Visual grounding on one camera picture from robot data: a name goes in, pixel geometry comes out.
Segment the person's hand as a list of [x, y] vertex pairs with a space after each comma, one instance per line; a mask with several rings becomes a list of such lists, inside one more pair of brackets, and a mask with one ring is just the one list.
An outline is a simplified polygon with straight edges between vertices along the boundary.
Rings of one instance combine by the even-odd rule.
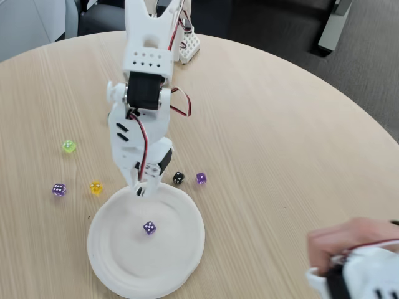
[[330, 268], [330, 259], [362, 244], [398, 238], [398, 226], [387, 220], [353, 218], [343, 224], [309, 232], [307, 248], [311, 268], [320, 276]]

